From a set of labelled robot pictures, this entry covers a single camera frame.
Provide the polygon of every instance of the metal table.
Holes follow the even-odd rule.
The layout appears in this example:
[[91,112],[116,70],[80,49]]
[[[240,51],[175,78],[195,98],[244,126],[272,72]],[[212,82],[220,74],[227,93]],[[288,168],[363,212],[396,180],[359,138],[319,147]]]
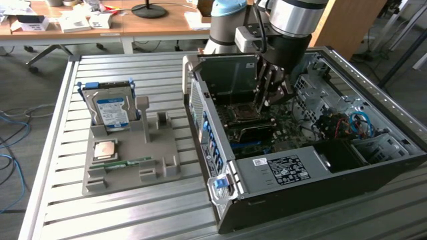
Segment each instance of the metal table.
[[[216,234],[181,94],[183,56],[95,55],[69,60],[19,239],[415,239],[427,229],[427,164],[375,193],[234,233]],[[148,95],[148,113],[172,118],[183,178],[83,197],[89,112],[76,82],[125,81]]]

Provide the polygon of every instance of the hard drive label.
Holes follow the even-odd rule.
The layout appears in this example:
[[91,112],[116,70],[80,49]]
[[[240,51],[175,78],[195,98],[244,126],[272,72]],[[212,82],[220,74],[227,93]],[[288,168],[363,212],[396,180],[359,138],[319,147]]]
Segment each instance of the hard drive label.
[[268,160],[267,163],[280,185],[311,178],[298,155]]
[[96,104],[107,127],[120,128],[128,125],[128,113],[123,109],[125,100],[121,97],[97,100]]

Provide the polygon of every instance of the wooden cabinet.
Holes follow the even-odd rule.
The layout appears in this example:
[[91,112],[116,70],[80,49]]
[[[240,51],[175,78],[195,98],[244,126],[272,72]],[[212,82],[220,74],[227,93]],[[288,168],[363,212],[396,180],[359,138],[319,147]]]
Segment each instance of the wooden cabinet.
[[387,0],[328,0],[310,46],[331,46],[350,59]]

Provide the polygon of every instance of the motherboard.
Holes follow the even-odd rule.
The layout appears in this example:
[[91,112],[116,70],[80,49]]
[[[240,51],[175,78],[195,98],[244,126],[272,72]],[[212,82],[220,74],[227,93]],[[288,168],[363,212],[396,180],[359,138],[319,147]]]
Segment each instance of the motherboard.
[[216,112],[236,159],[298,149],[316,139],[304,136],[302,126],[286,104],[258,113],[254,104],[216,105]]

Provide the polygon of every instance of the desk lamp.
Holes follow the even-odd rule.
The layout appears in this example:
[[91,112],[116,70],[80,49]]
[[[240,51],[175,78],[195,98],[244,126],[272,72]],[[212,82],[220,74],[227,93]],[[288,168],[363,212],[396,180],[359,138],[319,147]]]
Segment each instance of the desk lamp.
[[156,19],[167,15],[168,11],[159,5],[149,4],[149,0],[145,0],[145,4],[132,7],[132,13],[144,19]]

